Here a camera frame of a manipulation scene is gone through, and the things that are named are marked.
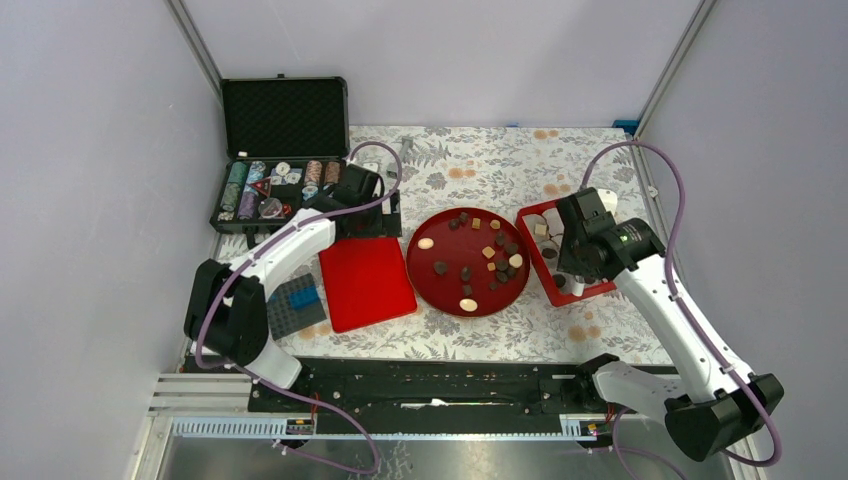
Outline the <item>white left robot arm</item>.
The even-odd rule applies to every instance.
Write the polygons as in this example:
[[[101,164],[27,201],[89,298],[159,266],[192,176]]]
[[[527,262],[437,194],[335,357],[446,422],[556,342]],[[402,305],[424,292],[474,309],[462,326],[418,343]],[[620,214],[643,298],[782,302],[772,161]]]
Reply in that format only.
[[[394,183],[382,196],[373,186],[354,190],[347,181],[309,198],[294,217],[263,242],[230,263],[204,261],[196,270],[184,323],[204,369],[239,368],[273,384],[272,398],[288,411],[309,401],[302,364],[273,340],[266,304],[302,264],[328,249],[345,221],[382,210],[396,197]]]

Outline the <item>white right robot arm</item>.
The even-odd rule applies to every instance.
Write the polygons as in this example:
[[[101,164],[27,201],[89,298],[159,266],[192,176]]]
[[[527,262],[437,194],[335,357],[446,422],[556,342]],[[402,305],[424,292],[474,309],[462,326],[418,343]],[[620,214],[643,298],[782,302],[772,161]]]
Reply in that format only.
[[[575,280],[609,280],[637,308],[672,360],[666,380],[612,354],[579,366],[575,402],[597,412],[608,403],[663,425],[687,457],[703,461],[766,426],[785,390],[757,374],[706,320],[680,283],[665,245],[642,219],[617,222],[599,191],[558,200],[564,224],[558,269]]]

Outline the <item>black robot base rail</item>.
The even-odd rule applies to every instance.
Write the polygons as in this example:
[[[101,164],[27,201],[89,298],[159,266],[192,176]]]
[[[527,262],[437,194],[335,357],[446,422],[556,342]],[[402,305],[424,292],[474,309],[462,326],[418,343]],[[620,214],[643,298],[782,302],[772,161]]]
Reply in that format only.
[[[611,421],[569,363],[309,358],[295,393],[332,404],[374,435],[559,434],[561,419]]]

